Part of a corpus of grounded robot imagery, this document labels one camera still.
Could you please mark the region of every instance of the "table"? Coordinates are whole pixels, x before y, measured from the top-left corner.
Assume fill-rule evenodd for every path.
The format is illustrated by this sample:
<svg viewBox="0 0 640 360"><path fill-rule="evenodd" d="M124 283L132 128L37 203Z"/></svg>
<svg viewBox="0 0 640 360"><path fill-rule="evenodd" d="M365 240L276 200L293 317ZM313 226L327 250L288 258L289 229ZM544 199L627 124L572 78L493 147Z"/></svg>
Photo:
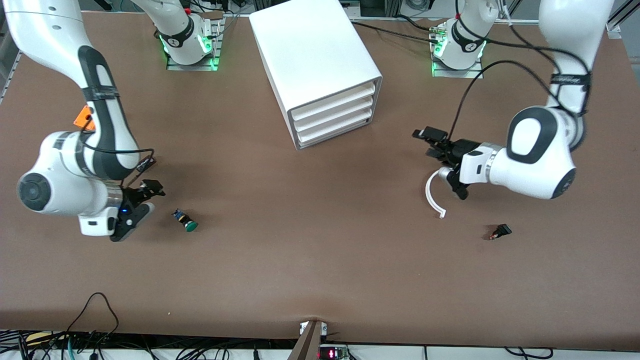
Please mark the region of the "table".
<svg viewBox="0 0 640 360"><path fill-rule="evenodd" d="M103 291L122 332L295 338L319 318L342 341L640 350L640 92L622 41L602 42L565 195L475 184L462 202L438 183L439 220L424 198L439 164L411 133L448 129L469 80L432 78L425 43L358 28L384 76L372 124L296 151L248 19L208 73L166 71L144 15L84 19L167 196L122 243L22 206L18 178L83 105L71 80L23 57L0 111L0 328L66 329ZM543 41L534 26L522 33ZM501 25L491 36L513 40ZM532 51L484 53L551 73ZM545 99L524 72L492 69L455 137L504 143L512 116ZM170 216L177 207L200 222L194 233ZM513 234L486 241L501 223ZM74 329L112 326L96 302Z"/></svg>

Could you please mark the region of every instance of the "white plastic drawer unit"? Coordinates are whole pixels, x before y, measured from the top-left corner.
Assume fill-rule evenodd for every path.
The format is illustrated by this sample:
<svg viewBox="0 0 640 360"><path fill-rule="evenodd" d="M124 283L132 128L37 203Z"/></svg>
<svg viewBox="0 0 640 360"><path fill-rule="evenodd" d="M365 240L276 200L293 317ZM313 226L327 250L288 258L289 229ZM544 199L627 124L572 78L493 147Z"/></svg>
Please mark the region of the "white plastic drawer unit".
<svg viewBox="0 0 640 360"><path fill-rule="evenodd" d="M297 149L371 122L382 75L338 0L290 0L249 20Z"/></svg>

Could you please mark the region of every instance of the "black cable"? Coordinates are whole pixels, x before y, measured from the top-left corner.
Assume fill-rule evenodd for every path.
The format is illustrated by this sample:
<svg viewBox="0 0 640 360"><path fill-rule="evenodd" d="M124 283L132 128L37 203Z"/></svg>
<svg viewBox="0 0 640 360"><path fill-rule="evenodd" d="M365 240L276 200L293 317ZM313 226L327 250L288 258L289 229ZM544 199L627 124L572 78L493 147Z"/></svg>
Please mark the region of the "black cable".
<svg viewBox="0 0 640 360"><path fill-rule="evenodd" d="M18 332L18 348L20 349L20 356L22 360L29 360L29 356L26 349L26 342L22 337L22 334Z"/></svg>
<svg viewBox="0 0 640 360"><path fill-rule="evenodd" d="M87 301L84 303L84 307L82 308L82 311L80 311L80 313L78 314L78 316L76 316L76 318L74 319L74 321L72 321L69 326L67 327L67 330L65 332L69 332L69 330L71 330L71 327L76 323L76 321L78 321L78 319L80 319L80 317L84 314L84 312L86 311L86 308L89 306L89 303L91 302L91 299L93 299L94 296L96 295L100 295L103 299L104 302L107 304L107 307L109 308L109 312L111 312L111 314L113 315L113 318L116 320L116 325L115 327L113 327L113 330L109 331L106 335L104 335L103 337L101 337L101 339L98 342L101 342L104 338L106 338L107 336L113 334L114 331L116 331L118 329L118 326L120 326L120 320L118 319L118 315L116 315L116 313L113 311L113 309L111 308L111 304L109 304L109 299L107 299L107 296L101 292L95 292L92 293L91 296L89 296L89 298L87 299Z"/></svg>
<svg viewBox="0 0 640 360"><path fill-rule="evenodd" d="M198 2L196 5L202 10L202 12L205 12L204 7L202 6L202 4L200 4L200 2Z"/></svg>
<svg viewBox="0 0 640 360"><path fill-rule="evenodd" d="M49 352L53 349L52 343L53 343L53 341L49 344L49 347L47 347L47 350L44 351L44 355L42 356L42 360L44 360L45 357L48 357L49 360L51 360L51 355L49 355Z"/></svg>
<svg viewBox="0 0 640 360"><path fill-rule="evenodd" d="M89 338L83 339L84 346L78 346L78 349L76 350L77 354L81 354L83 351L85 351L89 347L89 344L92 342L93 335L95 335L95 330L89 333Z"/></svg>
<svg viewBox="0 0 640 360"><path fill-rule="evenodd" d="M514 0L511 5L509 5L509 8L507 8L507 11L509 13L515 13L516 9L520 6L520 3L522 2L522 0Z"/></svg>
<svg viewBox="0 0 640 360"><path fill-rule="evenodd" d="M168 343L168 344L164 344L164 345L161 345L161 346L152 347L151 349L155 349L155 348L163 348L163 347L167 347L167 346L169 346L169 345L175 345L175 344L182 343L183 341L193 340L193 339L208 339L208 338L201 338L201 337L197 337L197 338L181 339L181 340L178 340L178 341L174 341L174 342L172 342L172 343Z"/></svg>
<svg viewBox="0 0 640 360"><path fill-rule="evenodd" d="M227 355L227 360L231 358L231 353L229 352L229 350L227 350L226 348L219 348L218 351L216 351L216 357L214 357L213 360L218 360L218 353L220 352L220 350L222 350L222 360L225 360L225 354Z"/></svg>
<svg viewBox="0 0 640 360"><path fill-rule="evenodd" d="M197 360L200 358L200 356L203 356L205 352L212 350L212 349L218 349L217 353L216 353L216 357L219 354L220 350L225 349L226 347L229 346L235 346L235 345L240 345L243 343L248 343L254 340L235 340L235 341L228 341L226 343L218 343L215 345L211 345L211 346L201 346L198 347L196 349L193 349L192 351L188 352L187 354L185 354L184 356L181 356L187 349L183 349L182 351L180 351L180 353L178 354L178 356L176 357L176 360ZM228 351L223 352L223 358L225 357L225 354L227 356L230 356Z"/></svg>
<svg viewBox="0 0 640 360"><path fill-rule="evenodd" d="M531 49L533 51L535 51L536 53L538 53L540 56L542 56L543 58L547 59L547 61L549 61L550 63L554 64L554 68L557 69L557 71L560 71L560 66L558 66L558 62L555 61L555 59L553 59L551 56L545 54L542 52L542 50L540 49L535 49L535 45L533 45L532 43L530 43L527 39L525 39L517 30L513 25L509 25L509 29L511 30L511 32L518 38L520 39L520 41L522 41L524 44L531 46Z"/></svg>
<svg viewBox="0 0 640 360"><path fill-rule="evenodd" d="M547 94L549 94L549 96L553 97L554 100L556 100L556 102L558 104L560 104L560 102L558 101L557 96L555 94L553 94L553 92L545 84L545 82L533 70L531 70L528 66L524 65L523 63L519 63L519 62L513 61L513 60L495 61L495 62L487 65L484 69L480 70L480 72L478 72L478 74L473 78L473 80L471 80L471 82L467 86L467 89L465 90L465 93L462 95L462 98L460 99L460 104L458 105L458 110L456 111L456 117L453 119L453 124L451 124L451 130L449 131L449 136L447 137L448 140L451 140L451 136L453 135L453 131L456 128L456 124L458 123L458 118L460 117L460 111L462 110L462 105L464 104L465 99L467 98L467 94L469 94L469 90L471 90L471 87L474 86L474 84L476 83L476 80L478 80L480 78L480 75L484 74L485 71L489 70L490 68L492 68L492 67L494 67L496 65L500 65L502 63L510 63L510 64L515 65L515 66L521 68L522 70L526 71L529 75L531 75L532 78L534 78L536 80L536 82L543 89L545 89L545 91L547 92ZM560 104L559 107L560 107L561 110L564 110L564 111L568 112L568 110L565 109L564 106L562 106L562 104Z"/></svg>
<svg viewBox="0 0 640 360"><path fill-rule="evenodd" d="M26 335L26 336L29 336L29 335L32 335L32 334L37 334L37 333L39 333L40 331L11 331L11 332L12 332L12 336L11 336L11 338L5 338L5 339L3 339L2 341L13 341L13 340L19 340L19 338L20 338L21 336L25 336L25 335ZM24 342L24 344L26 344L26 348L28 348L28 347L29 347L29 345L32 345L32 344L36 345L36 344L39 344L39 343L41 343L41 342L43 342L43 341L46 341L46 340L48 340L48 339L50 339L50 338L52 338L52 337L53 337L53 335L41 336L41 337L36 338L36 339L32 339L32 340L29 340L29 341L25 341L25 342ZM0 354L3 354L3 353L8 352L8 351L13 351L13 350L20 350L19 345L18 345L18 344L16 344L16 345L12 345L12 346L5 346L5 347L3 347L2 351L0 351Z"/></svg>
<svg viewBox="0 0 640 360"><path fill-rule="evenodd" d="M416 28L419 28L420 30L431 32L431 28L425 28L424 26L419 25L417 22L413 21L413 19L410 18L409 16L399 13L395 17L399 17L401 19L407 20L409 24L415 26Z"/></svg>
<svg viewBox="0 0 640 360"><path fill-rule="evenodd" d="M100 348L100 344L98 344L98 354L100 354L100 360L104 360L104 355L102 355L102 348Z"/></svg>
<svg viewBox="0 0 640 360"><path fill-rule="evenodd" d="M91 119L87 120L87 122L84 123L84 126L80 130L80 142L82 143L82 145L84 147L87 147L87 148L89 148L89 149L91 149L93 151L103 152L105 154L139 154L141 152L151 152L151 156L153 157L153 155L156 153L156 150L152 149L152 148L149 148L149 149L138 149L138 150L107 150L107 149L102 149L100 147L93 147L91 145L87 145L86 138L83 138L82 136L83 135L87 135L87 134L92 134L92 132L86 132L86 127L89 126L91 121L92 121ZM104 297L104 300L105 301L107 300L107 298L104 296L103 293L94 293L94 295L95 294L101 294L102 297Z"/></svg>
<svg viewBox="0 0 640 360"><path fill-rule="evenodd" d="M258 353L257 344L253 344L253 360L260 360L260 354Z"/></svg>
<svg viewBox="0 0 640 360"><path fill-rule="evenodd" d="M520 353L511 351L508 347L504 347L504 350L507 350L511 355L523 357L524 360L529 360L529 358L547 360L547 359L551 359L554 356L554 349L552 348L547 349L549 350L549 355L547 356L537 356L537 355L527 354L522 347L518 347L518 350L520 351Z"/></svg>
<svg viewBox="0 0 640 360"><path fill-rule="evenodd" d="M432 44L437 44L436 40L430 39L430 38L421 38L421 37L415 37L415 36L409 35L409 34L396 33L395 31L379 28L377 26L372 26L372 25L369 25L369 24L363 24L361 22L351 21L351 23L354 24L354 25L364 26L365 28L369 28L369 29L378 30L378 31L382 31L382 32L385 32L385 33L390 33L390 34L393 34L393 35L397 35L399 37L412 38L412 39L416 39L416 40L420 40L420 41L430 42Z"/></svg>
<svg viewBox="0 0 640 360"><path fill-rule="evenodd" d="M347 355L349 356L349 360L358 360L358 358L351 353L351 350L349 350L349 345L346 345L346 346L347 346Z"/></svg>
<svg viewBox="0 0 640 360"><path fill-rule="evenodd" d="M86 311L86 308L89 306L89 303L91 302L91 299L96 296L96 295L100 295L103 299L104 302L107 304L107 308L109 309L109 312L111 312L111 314L113 315L113 318L116 320L116 325L113 327L113 329L111 331L109 331L108 333L106 333L105 335L103 335L98 342L96 342L96 346L93 348L93 352L95 353L95 349L99 347L100 343L102 342L102 340L106 339L108 336L110 336L111 334L113 334L117 329L118 326L120 326L120 320L118 319L118 315L116 315L116 313L113 311L113 309L111 308L111 304L109 304L109 299L107 299L107 296L101 292L95 292L92 293L91 296L89 296L89 298L86 300L86 303L84 303L84 307L82 308L82 311L80 311L80 313L78 314L78 316L76 316L76 318L74 319L74 321L72 321L69 326L67 327L67 330L65 331L65 334L69 333L69 330L71 330L71 327L76 323L76 321L78 321L78 319L80 319L80 317L84 314L84 312ZM64 359L64 347L62 347L62 357L61 359Z"/></svg>
<svg viewBox="0 0 640 360"><path fill-rule="evenodd" d="M149 348L149 344L147 343L147 339L145 339L145 336L141 334L141 335L140 335L140 337L142 338L142 341L144 341L144 342L145 342L145 347L147 348L147 352L151 355L151 358L152 358L153 360L159 360L159 359L156 357L156 355L154 354L154 352L153 352L153 351L151 351L151 348Z"/></svg>

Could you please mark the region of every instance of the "green button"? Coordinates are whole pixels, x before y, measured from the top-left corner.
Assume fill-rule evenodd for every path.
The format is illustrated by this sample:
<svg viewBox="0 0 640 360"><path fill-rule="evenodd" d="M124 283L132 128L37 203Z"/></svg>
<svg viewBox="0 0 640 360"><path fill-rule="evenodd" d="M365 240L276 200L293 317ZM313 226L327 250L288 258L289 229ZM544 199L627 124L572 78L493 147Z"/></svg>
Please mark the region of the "green button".
<svg viewBox="0 0 640 360"><path fill-rule="evenodd" d="M194 231L196 227L198 227L198 223L195 221L192 221L188 223L187 226L185 226L184 228L187 229L187 233L190 233L191 231Z"/></svg>

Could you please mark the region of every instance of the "orange tag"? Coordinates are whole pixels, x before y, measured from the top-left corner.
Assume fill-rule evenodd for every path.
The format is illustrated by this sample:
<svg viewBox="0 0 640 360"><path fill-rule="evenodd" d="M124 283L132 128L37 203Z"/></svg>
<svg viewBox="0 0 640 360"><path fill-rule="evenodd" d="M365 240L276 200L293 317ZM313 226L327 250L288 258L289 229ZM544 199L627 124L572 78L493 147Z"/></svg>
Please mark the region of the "orange tag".
<svg viewBox="0 0 640 360"><path fill-rule="evenodd" d="M80 111L80 114L78 114L74 121L74 125L81 129L84 127L85 129L90 131L95 130L95 124L93 123L93 120L91 118L91 109L89 109L89 106L85 105L84 108L82 108L82 111Z"/></svg>

